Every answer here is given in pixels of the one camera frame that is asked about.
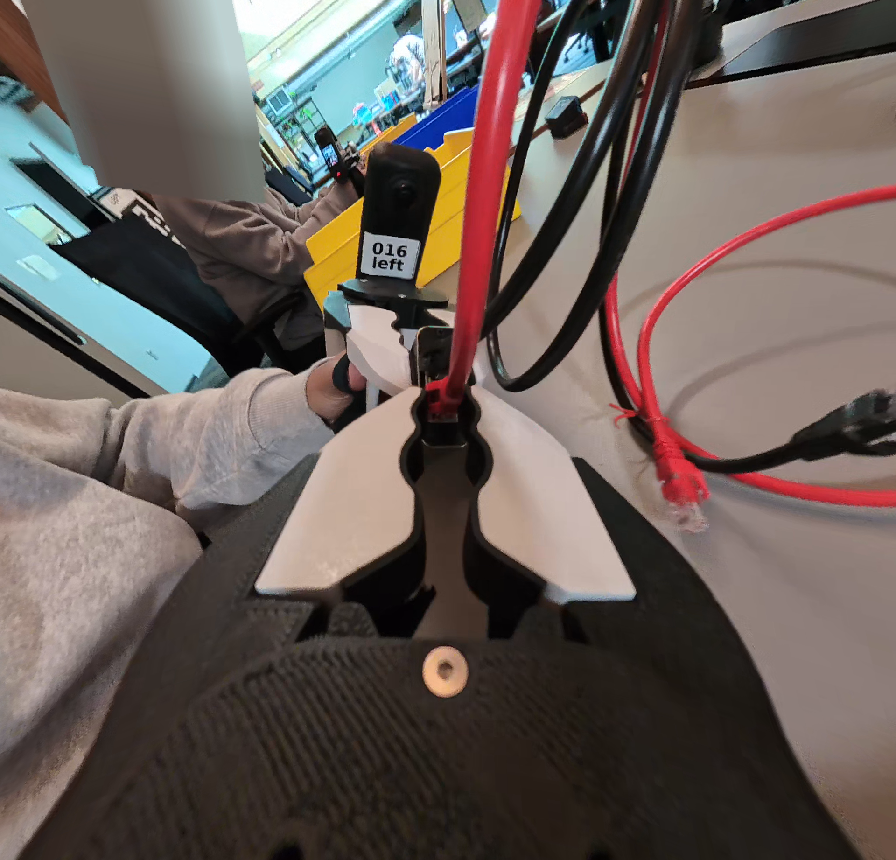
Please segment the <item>black desk panel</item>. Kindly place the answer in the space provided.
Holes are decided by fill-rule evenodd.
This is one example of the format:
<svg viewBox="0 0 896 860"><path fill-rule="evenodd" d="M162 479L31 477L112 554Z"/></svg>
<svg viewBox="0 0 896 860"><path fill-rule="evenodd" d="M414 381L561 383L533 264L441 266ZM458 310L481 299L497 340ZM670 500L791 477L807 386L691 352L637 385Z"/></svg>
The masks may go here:
<svg viewBox="0 0 896 860"><path fill-rule="evenodd" d="M777 28L713 76L733 82L894 51L895 24L886 19L833 17Z"/></svg>

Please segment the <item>person's left hand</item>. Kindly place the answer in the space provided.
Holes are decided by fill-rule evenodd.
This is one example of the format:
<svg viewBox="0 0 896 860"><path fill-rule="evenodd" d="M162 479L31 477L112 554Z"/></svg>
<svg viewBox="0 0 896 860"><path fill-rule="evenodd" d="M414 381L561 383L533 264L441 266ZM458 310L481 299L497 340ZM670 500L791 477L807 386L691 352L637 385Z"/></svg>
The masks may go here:
<svg viewBox="0 0 896 860"><path fill-rule="evenodd" d="M308 373L308 406L328 425L344 418L365 399L366 379L347 353L330 357Z"/></svg>

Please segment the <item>black ethernet splitter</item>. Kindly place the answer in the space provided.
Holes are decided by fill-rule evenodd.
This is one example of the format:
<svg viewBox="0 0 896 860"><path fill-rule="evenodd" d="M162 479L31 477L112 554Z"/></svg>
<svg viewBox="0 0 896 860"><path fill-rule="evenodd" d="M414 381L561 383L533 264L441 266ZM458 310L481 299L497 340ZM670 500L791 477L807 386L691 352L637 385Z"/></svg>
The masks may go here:
<svg viewBox="0 0 896 860"><path fill-rule="evenodd" d="M429 408L427 387L447 376L450 367L454 328L450 325L429 325L417 331L410 352L412 384L420 387L417 419L421 427L421 440L430 449L439 451L460 450L466 439L458 418L437 419Z"/></svg>

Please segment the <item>blue plastic bin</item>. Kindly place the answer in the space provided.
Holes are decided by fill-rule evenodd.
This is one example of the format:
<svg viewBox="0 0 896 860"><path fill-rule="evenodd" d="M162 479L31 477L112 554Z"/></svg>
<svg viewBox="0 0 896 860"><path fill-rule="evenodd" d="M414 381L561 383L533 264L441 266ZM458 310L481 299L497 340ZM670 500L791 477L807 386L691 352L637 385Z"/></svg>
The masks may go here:
<svg viewBox="0 0 896 860"><path fill-rule="evenodd" d="M455 93L393 143L420 150L441 147L447 133L473 127L478 91L479 86L476 85Z"/></svg>

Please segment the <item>yellow plastic bin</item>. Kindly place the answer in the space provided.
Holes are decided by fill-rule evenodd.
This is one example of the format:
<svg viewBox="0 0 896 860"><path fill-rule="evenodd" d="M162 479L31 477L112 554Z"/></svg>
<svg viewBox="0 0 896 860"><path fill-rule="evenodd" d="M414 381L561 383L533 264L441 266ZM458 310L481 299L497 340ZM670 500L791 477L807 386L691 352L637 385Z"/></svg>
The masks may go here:
<svg viewBox="0 0 896 860"><path fill-rule="evenodd" d="M472 128L448 132L428 153L438 161L441 184L417 283L425 286L460 261ZM305 280L320 308L339 284L356 275L362 202L353 204L307 241L312 266Z"/></svg>

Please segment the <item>small black box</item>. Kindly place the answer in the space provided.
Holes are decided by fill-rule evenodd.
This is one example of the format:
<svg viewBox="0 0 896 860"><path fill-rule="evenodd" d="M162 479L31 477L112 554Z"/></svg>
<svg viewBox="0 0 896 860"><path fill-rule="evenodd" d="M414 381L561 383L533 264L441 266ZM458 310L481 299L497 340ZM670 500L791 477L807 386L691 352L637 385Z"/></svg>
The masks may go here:
<svg viewBox="0 0 896 860"><path fill-rule="evenodd" d="M588 115L577 95L560 97L545 115L545 126L554 140L564 140L588 126Z"/></svg>

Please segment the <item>black office chair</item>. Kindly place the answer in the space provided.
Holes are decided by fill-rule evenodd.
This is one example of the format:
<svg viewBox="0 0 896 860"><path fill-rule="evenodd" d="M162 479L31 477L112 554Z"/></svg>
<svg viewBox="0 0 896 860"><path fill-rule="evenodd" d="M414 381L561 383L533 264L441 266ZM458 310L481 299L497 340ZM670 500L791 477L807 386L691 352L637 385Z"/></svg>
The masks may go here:
<svg viewBox="0 0 896 860"><path fill-rule="evenodd" d="M200 279L187 252L144 217L125 216L55 250L89 277L183 331L229 376L256 367L263 357L289 373L310 367L299 351L282 346L274 328L286 313L307 305L300 292L268 302L244 324Z"/></svg>

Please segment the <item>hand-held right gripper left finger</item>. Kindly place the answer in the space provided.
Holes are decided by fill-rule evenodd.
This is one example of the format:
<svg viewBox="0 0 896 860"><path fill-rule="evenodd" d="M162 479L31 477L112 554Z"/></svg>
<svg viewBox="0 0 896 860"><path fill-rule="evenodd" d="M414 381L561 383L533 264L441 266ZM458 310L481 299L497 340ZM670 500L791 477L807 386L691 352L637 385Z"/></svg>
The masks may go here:
<svg viewBox="0 0 896 860"><path fill-rule="evenodd" d="M418 387L388 399L323 448L255 584L267 597L402 605L426 567L413 451Z"/></svg>

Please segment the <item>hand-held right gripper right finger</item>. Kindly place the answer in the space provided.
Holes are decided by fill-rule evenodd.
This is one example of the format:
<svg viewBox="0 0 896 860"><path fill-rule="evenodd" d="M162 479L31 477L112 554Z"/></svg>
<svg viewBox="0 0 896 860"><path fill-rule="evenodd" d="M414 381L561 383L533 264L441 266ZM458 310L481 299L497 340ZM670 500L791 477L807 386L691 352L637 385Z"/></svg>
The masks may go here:
<svg viewBox="0 0 896 860"><path fill-rule="evenodd" d="M630 601L635 586L566 448L481 386L471 388L491 468L476 497L486 548L542 583L553 605Z"/></svg>

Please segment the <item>person's left forearm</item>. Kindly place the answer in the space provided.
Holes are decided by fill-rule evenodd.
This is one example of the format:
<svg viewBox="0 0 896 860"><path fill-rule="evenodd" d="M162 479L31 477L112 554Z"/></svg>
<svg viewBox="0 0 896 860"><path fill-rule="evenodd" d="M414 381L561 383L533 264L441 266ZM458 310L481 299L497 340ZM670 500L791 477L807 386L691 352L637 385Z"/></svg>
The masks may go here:
<svg viewBox="0 0 896 860"><path fill-rule="evenodd" d="M308 406L310 370L255 370L224 388L124 406L120 489L196 527L252 504L331 438Z"/></svg>

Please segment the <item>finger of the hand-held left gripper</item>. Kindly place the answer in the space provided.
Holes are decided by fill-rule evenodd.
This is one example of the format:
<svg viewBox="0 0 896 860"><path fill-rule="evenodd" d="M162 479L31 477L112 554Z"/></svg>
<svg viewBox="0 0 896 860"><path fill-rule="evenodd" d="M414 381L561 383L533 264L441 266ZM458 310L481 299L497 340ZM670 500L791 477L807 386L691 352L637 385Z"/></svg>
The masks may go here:
<svg viewBox="0 0 896 860"><path fill-rule="evenodd" d="M411 386L409 351L396 327L397 313L367 305L349 305L346 348L350 363L369 387L388 395Z"/></svg>

